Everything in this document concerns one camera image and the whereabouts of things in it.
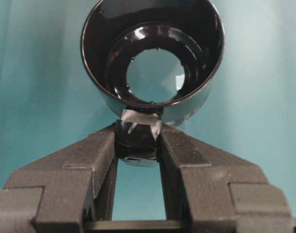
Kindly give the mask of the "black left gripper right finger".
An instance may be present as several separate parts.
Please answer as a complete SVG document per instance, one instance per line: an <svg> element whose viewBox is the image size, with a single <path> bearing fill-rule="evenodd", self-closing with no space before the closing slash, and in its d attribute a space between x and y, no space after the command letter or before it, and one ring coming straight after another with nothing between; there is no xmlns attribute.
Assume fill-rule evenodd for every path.
<svg viewBox="0 0 296 233"><path fill-rule="evenodd" d="M284 193L256 164L164 125L160 169L167 219L189 233L290 233Z"/></svg>

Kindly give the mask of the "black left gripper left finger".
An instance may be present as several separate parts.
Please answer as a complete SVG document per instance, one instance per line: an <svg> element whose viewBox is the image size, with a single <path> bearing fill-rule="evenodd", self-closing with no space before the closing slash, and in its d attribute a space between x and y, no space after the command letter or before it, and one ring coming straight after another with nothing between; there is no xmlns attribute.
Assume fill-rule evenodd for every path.
<svg viewBox="0 0 296 233"><path fill-rule="evenodd" d="M0 233L82 233L111 220L114 126L15 170L0 190Z"/></svg>

